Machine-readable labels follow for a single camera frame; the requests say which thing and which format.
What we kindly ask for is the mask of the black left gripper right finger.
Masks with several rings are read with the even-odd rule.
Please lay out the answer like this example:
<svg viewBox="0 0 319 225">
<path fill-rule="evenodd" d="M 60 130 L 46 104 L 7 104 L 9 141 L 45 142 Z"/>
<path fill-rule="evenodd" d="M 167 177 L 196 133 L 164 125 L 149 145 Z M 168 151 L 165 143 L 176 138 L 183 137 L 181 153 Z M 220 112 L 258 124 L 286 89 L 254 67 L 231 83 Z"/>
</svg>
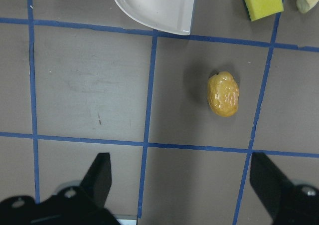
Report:
<svg viewBox="0 0 319 225">
<path fill-rule="evenodd" d="M 298 187 L 262 152 L 251 156 L 250 184 L 273 220 L 298 220 Z"/>
</svg>

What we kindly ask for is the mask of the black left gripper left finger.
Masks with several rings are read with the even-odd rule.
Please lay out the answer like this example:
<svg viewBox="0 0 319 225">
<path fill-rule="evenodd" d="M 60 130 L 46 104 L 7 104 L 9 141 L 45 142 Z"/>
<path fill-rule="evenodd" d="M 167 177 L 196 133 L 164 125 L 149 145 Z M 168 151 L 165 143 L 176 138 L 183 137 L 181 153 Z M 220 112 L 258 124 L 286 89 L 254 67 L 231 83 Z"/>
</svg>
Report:
<svg viewBox="0 0 319 225">
<path fill-rule="evenodd" d="M 103 208 L 112 185 L 110 153 L 99 153 L 85 174 L 80 187 L 100 208 Z"/>
</svg>

